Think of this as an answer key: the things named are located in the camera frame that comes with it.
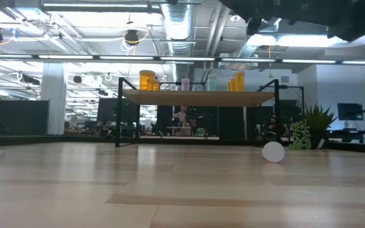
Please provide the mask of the green medicine bottle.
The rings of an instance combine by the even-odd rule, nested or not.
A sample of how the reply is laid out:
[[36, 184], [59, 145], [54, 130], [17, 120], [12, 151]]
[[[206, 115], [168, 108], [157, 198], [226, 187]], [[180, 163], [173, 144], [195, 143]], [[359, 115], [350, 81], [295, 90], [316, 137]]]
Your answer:
[[210, 74], [207, 80], [207, 90], [208, 91], [216, 91], [217, 90], [217, 75]]

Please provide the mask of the dark office desk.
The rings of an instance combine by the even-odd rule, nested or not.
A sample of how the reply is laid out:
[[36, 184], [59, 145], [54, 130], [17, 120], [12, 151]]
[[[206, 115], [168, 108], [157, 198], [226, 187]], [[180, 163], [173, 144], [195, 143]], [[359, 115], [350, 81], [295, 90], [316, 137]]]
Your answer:
[[364, 142], [365, 130], [342, 129], [327, 131], [329, 139], [340, 139], [343, 143], [351, 143], [358, 140], [359, 143]]

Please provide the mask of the black desk monitor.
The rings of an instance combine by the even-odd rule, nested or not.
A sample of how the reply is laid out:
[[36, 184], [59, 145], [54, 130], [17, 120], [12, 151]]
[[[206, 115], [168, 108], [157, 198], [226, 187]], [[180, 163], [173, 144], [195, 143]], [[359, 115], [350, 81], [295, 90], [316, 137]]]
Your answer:
[[362, 104], [338, 103], [339, 120], [364, 120]]

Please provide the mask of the wooden shelf with black legs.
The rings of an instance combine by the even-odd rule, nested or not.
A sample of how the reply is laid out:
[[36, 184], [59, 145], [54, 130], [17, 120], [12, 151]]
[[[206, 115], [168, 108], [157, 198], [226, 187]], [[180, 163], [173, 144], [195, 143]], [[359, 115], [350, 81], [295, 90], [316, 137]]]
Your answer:
[[[230, 91], [140, 91], [127, 79], [121, 77], [118, 80], [117, 98], [117, 119], [115, 130], [115, 146], [120, 147], [121, 143], [121, 121], [123, 114], [123, 101], [128, 99], [138, 106], [160, 105], [160, 106], [211, 106], [211, 107], [254, 107], [266, 101], [274, 100], [274, 111], [276, 115], [276, 139], [281, 142], [281, 102], [279, 96], [279, 80], [274, 79], [266, 85], [259, 87], [255, 92], [230, 92]], [[189, 139], [182, 138], [140, 138], [139, 126], [140, 114], [136, 117], [135, 138], [131, 139], [133, 144], [173, 144], [173, 145], [204, 145], [204, 146], [263, 146], [264, 141], [242, 141], [237, 140], [210, 140], [210, 139]]]

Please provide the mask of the dark office partition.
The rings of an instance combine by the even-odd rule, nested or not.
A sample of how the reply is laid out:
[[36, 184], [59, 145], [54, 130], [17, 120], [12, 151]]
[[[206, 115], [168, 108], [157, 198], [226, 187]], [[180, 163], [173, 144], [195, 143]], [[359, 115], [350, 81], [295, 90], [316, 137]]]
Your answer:
[[49, 101], [0, 100], [0, 136], [38, 136], [48, 129]]

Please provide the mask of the green potted artificial plant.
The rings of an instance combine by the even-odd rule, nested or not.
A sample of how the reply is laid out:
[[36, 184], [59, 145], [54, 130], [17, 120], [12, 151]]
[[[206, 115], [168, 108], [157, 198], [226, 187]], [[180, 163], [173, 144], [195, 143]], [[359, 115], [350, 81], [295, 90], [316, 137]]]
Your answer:
[[328, 129], [336, 120], [330, 108], [324, 109], [317, 103], [302, 115], [300, 121], [292, 123], [291, 150], [318, 149], [328, 140]]

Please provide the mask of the silver ventilation duct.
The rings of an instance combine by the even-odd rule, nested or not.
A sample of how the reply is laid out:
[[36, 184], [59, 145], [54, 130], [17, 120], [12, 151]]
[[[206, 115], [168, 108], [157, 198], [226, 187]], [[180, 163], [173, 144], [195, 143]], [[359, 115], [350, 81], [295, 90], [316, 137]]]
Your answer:
[[247, 39], [244, 45], [236, 52], [235, 58], [250, 58], [257, 48], [261, 46], [275, 46], [276, 38], [274, 35], [279, 29], [280, 18], [270, 20], [261, 19], [260, 26], [247, 32]]
[[191, 57], [194, 44], [193, 38], [194, 7], [190, 4], [161, 4], [163, 25], [169, 55], [172, 57]]

